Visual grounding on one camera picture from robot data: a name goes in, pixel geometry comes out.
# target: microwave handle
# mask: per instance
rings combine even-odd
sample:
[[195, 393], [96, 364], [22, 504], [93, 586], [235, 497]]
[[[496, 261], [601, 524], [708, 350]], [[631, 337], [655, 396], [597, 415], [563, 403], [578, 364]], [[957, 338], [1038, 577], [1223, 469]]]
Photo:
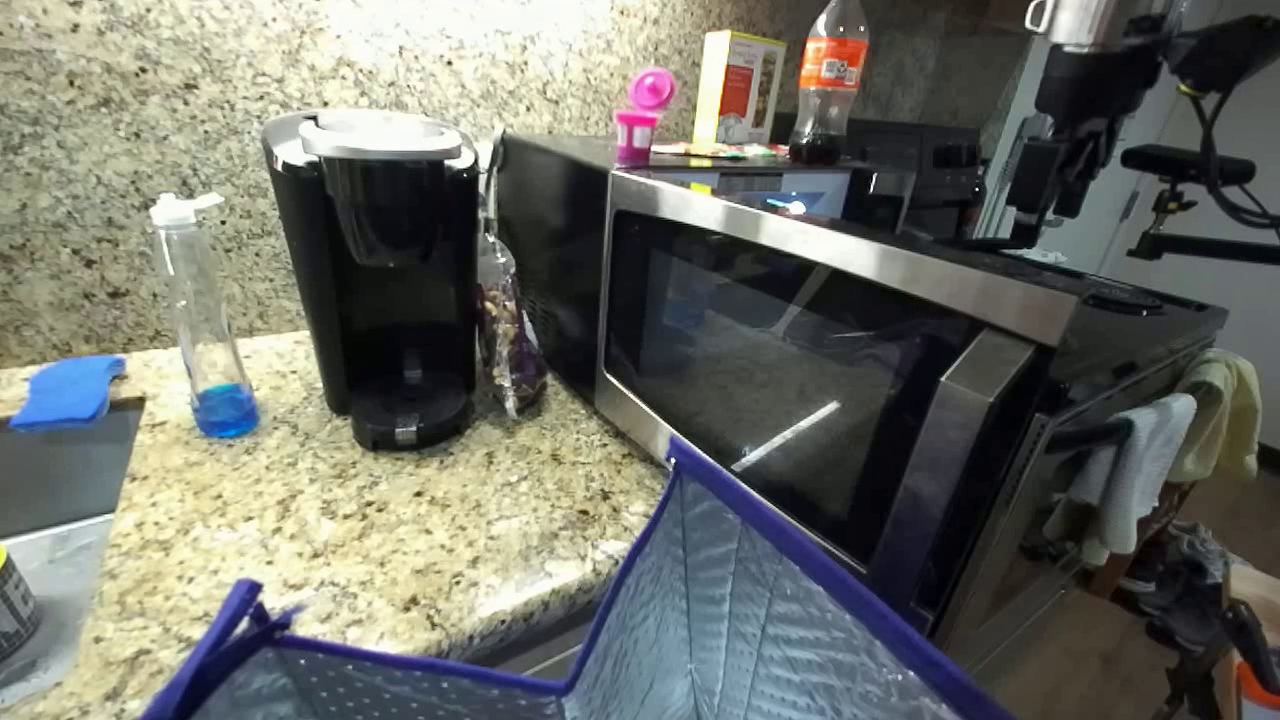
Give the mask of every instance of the microwave handle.
[[1031, 345], [984, 327], [943, 371], [928, 403], [904, 485], [867, 563], [873, 586], [917, 629], [933, 624], [917, 594], [974, 442], [1031, 354]]

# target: blue liquid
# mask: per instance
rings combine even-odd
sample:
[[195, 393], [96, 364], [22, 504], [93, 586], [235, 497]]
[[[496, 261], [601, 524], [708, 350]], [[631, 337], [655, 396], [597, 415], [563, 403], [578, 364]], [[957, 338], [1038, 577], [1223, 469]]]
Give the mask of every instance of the blue liquid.
[[195, 427], [211, 438], [256, 431], [256, 398], [246, 383], [211, 383], [195, 396]]

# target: coffee maker drip tray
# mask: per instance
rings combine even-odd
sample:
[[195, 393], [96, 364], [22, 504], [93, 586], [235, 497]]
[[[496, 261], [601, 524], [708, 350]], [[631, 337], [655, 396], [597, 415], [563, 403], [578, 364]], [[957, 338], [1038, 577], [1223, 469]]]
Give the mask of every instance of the coffee maker drip tray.
[[424, 371], [419, 383], [353, 387], [357, 442], [419, 450], [470, 427], [474, 393], [457, 374]]

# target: granite backsplash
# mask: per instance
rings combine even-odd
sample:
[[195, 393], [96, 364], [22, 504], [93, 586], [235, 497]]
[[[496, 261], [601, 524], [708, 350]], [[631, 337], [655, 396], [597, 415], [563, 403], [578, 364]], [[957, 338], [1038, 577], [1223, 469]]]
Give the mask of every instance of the granite backsplash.
[[[863, 115], [928, 115], [953, 6], [880, 0]], [[291, 107], [418, 107], [470, 130], [609, 130], [645, 65], [784, 37], [825, 0], [0, 0], [0, 366], [174, 345], [145, 208], [223, 190], [235, 331], [305, 327], [256, 130]]]

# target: microwave window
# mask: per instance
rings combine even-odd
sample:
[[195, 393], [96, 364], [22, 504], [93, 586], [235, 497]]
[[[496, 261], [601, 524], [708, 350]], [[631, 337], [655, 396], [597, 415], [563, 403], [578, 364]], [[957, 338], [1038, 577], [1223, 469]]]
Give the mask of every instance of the microwave window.
[[605, 364], [761, 497], [867, 561], [969, 321], [761, 243], [617, 216]]

